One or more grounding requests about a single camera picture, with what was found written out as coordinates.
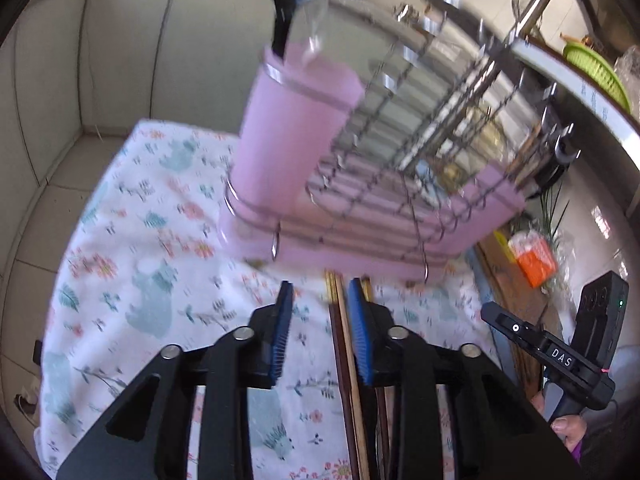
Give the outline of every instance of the orange package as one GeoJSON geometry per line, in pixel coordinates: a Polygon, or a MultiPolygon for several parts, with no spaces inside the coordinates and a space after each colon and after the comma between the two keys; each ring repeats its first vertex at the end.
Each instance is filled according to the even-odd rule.
{"type": "Polygon", "coordinates": [[[514,234],[509,240],[509,248],[533,288],[545,283],[558,270],[549,244],[536,231],[514,234]]]}

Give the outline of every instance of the purple sleeve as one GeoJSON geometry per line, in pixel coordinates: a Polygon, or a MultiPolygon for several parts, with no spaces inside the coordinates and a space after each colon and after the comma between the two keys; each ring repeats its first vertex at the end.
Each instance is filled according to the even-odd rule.
{"type": "Polygon", "coordinates": [[[575,458],[575,461],[580,463],[580,450],[582,449],[582,441],[578,442],[578,445],[571,452],[571,456],[575,458]]]}

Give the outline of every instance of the floral tablecloth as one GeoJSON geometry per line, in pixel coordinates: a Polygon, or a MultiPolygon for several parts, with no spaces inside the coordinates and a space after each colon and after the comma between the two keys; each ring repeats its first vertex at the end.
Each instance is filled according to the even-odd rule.
{"type": "MultiPolygon", "coordinates": [[[[219,250],[216,219],[236,136],[143,121],[89,200],[61,262],[42,356],[36,446],[60,464],[127,383],[165,345],[210,346],[295,287],[283,375],[249,394],[257,480],[348,480],[342,405],[320,270],[256,270],[219,250]]],[[[475,342],[495,359],[479,318],[474,274],[453,260],[439,286],[407,290],[374,280],[379,303],[428,342],[475,342]]],[[[203,391],[196,397],[188,478],[197,475],[203,391]]],[[[444,426],[448,418],[443,412],[444,426]]],[[[447,475],[451,445],[443,432],[447,475]]]]}

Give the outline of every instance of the hand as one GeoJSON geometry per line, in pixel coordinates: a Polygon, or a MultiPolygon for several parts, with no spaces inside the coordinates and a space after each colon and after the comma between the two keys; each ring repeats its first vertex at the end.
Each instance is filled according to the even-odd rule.
{"type": "MultiPolygon", "coordinates": [[[[542,415],[545,411],[545,397],[538,392],[531,399],[533,407],[542,415]]],[[[587,433],[587,422],[580,415],[559,416],[551,423],[551,429],[558,435],[565,435],[564,445],[573,451],[587,433]]]]}

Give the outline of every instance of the green basket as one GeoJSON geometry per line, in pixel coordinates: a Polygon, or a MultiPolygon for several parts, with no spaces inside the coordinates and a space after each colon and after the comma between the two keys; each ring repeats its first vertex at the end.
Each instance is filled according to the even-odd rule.
{"type": "Polygon", "coordinates": [[[584,70],[614,101],[631,113],[629,96],[611,65],[600,54],[575,41],[569,41],[562,54],[566,60],[584,70]]]}

